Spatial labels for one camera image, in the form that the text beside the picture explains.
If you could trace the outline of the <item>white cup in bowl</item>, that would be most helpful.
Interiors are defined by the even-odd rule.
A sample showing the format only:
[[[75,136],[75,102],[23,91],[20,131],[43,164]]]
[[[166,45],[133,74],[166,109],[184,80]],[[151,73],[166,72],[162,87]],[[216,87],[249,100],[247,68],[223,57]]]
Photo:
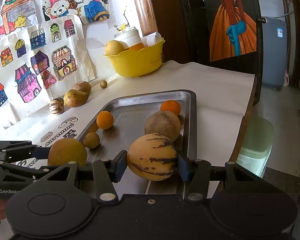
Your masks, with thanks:
[[[116,41],[122,43],[125,49],[142,43],[141,37],[136,27],[126,27],[121,31],[117,31],[114,34],[114,38]]]

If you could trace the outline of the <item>brown kiwi fruit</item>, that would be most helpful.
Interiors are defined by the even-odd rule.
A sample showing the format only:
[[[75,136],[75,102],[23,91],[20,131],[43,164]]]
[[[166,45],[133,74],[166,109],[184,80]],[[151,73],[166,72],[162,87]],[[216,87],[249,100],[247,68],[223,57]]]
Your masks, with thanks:
[[[77,82],[74,84],[73,89],[82,91],[84,93],[87,93],[88,95],[91,92],[92,86],[87,81]]]

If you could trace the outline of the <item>large striped melon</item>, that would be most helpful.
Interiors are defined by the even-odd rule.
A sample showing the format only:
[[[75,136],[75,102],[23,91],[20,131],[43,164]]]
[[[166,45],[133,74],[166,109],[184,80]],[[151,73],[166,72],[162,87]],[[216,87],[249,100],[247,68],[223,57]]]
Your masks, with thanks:
[[[177,152],[171,139],[152,133],[131,144],[126,160],[128,167],[136,175],[151,181],[162,181],[174,174]]]

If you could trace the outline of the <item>small brown nut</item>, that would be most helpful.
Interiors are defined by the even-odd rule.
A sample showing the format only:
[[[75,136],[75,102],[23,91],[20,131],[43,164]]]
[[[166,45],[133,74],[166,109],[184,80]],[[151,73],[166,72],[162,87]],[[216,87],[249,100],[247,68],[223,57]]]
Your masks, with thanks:
[[[107,88],[107,86],[108,86],[108,83],[107,83],[106,80],[102,80],[102,81],[100,82],[100,87],[101,87],[101,88],[105,89],[105,88]]]

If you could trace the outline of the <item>yellow plastic bowl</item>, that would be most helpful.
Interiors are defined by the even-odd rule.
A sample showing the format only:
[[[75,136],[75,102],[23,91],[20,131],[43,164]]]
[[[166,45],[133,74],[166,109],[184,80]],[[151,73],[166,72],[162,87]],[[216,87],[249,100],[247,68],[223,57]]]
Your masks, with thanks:
[[[122,77],[140,77],[156,71],[162,65],[164,38],[141,50],[125,50],[117,55],[104,55],[115,72]]]

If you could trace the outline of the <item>orange dress painting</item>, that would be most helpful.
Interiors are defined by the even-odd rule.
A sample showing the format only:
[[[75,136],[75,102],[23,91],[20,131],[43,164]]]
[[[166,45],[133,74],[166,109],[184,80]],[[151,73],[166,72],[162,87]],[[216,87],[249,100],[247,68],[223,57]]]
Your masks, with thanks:
[[[257,50],[256,23],[244,11],[242,0],[221,0],[209,46],[211,62]]]

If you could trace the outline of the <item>yellow pear in bowl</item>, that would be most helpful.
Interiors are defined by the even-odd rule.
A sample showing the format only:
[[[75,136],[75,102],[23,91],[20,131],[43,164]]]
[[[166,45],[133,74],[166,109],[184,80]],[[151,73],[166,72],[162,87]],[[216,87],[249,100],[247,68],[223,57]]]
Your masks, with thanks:
[[[124,45],[116,40],[109,41],[105,46],[105,53],[107,56],[117,55],[125,50]]]

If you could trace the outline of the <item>small brown round fruit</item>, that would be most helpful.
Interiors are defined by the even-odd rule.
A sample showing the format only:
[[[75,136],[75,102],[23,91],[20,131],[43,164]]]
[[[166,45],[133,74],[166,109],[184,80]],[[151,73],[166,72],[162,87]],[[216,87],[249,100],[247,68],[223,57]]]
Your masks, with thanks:
[[[89,149],[97,148],[97,146],[100,144],[100,137],[98,134],[90,132],[84,137],[83,144]]]

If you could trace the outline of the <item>orange in bowl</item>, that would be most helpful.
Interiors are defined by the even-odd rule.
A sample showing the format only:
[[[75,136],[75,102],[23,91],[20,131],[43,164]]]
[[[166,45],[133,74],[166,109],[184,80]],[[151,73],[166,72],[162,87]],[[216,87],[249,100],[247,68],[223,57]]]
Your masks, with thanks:
[[[139,51],[139,50],[143,49],[144,47],[145,47],[144,44],[143,44],[142,42],[140,42],[140,43],[138,43],[138,44],[135,44],[135,45],[133,45],[133,46],[130,46],[130,47],[128,48],[128,50],[136,50],[136,51]]]

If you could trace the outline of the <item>grey washing machine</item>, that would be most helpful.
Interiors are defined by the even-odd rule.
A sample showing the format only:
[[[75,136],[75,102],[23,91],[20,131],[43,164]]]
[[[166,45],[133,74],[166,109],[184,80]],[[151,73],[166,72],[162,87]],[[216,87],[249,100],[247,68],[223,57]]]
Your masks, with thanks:
[[[287,67],[287,26],[285,21],[266,18],[263,24],[262,84],[281,90]]]

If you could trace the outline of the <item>round brown melon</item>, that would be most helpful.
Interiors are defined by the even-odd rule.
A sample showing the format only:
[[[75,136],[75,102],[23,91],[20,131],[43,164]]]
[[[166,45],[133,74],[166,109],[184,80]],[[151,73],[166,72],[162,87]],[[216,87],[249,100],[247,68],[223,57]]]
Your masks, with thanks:
[[[160,134],[176,141],[181,132],[179,118],[170,111],[157,111],[147,118],[144,127],[145,134]]]

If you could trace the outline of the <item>houses drawing poster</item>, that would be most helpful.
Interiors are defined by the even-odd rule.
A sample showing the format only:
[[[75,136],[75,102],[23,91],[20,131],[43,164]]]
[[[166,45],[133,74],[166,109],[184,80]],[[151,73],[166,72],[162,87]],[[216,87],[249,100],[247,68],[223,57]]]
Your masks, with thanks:
[[[95,79],[76,15],[21,29],[0,40],[0,129],[40,110],[73,85]]]

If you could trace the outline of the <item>white printed tablecloth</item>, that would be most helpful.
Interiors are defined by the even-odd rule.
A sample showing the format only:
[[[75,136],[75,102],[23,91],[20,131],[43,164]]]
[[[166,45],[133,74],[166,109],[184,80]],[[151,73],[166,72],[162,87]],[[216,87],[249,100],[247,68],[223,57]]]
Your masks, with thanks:
[[[15,163],[24,159],[45,159],[48,156],[49,148],[57,141],[64,138],[75,138],[76,140],[83,143],[84,137],[90,132],[96,132],[101,138],[101,146],[97,146],[96,153],[92,151],[88,153],[88,162],[94,161],[94,157],[114,157],[112,153],[117,153],[119,150],[125,150],[137,137],[143,135],[143,123],[146,121],[148,116],[158,111],[160,105],[166,100],[175,100],[181,105],[181,132],[179,138],[174,142],[175,148],[177,151],[181,151],[182,154],[187,155],[190,160],[197,158],[197,97],[195,92],[188,89],[177,89],[177,90],[167,90],[153,93],[137,94],[124,96],[120,98],[113,99],[106,103],[97,115],[101,111],[109,111],[114,116],[115,127],[110,128],[107,131],[97,131],[96,118],[93,119],[87,124],[87,126],[79,134],[76,126],[76,122],[79,120],[77,116],[71,116],[68,119],[65,119],[58,126],[58,134],[51,131],[47,132],[42,138],[39,145],[32,145],[31,141],[0,141],[0,171],[4,172],[7,169],[15,169],[15,172],[21,172],[23,178],[20,177],[20,180],[10,180],[1,181],[3,184],[0,185],[0,199],[8,199],[13,194],[17,193],[29,183],[31,184],[34,179],[31,179],[31,174],[34,176],[45,175],[48,171],[52,172],[56,167],[44,167],[42,166],[39,170],[31,171],[30,168],[21,167],[21,166],[9,166],[8,163]],[[135,129],[132,131],[125,130],[125,126],[131,126],[135,124]],[[119,183],[118,189],[128,190],[127,192],[132,194],[133,190],[136,191],[137,187],[132,186],[146,186],[148,181],[137,178],[132,172],[128,169],[129,172],[124,171],[124,167],[119,167],[115,172],[117,174],[111,174],[109,176],[114,176],[116,179],[117,175],[123,175],[123,182]],[[175,224],[168,224],[163,226],[160,225],[159,220],[153,225],[153,227],[146,228],[147,224],[140,223],[140,227],[131,229],[140,229],[141,231],[131,232],[131,235],[128,235],[128,232],[124,232],[124,229],[129,229],[128,223],[123,225],[114,225],[110,227],[113,238],[111,239],[124,239],[125,236],[131,236],[131,239],[186,239],[187,237],[181,236],[181,233],[185,233],[185,229],[182,229],[181,226],[186,226],[182,224],[177,226]]]

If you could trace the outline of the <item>white paper roll in bowl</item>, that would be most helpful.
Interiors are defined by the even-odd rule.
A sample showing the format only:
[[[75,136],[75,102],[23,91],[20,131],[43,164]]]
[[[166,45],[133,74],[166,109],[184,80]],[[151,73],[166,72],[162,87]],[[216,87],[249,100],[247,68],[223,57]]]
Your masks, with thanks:
[[[162,36],[158,32],[151,33],[141,38],[145,47],[153,46],[162,40]]]

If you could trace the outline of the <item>yellow mango fruit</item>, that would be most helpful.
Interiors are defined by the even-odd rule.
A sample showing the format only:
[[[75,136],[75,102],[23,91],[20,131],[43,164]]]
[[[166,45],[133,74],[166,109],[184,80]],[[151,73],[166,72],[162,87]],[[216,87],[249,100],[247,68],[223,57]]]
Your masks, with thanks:
[[[85,166],[87,156],[87,150],[81,142],[74,138],[64,138],[56,141],[51,146],[47,164],[49,166],[60,166],[75,161],[79,166]]]

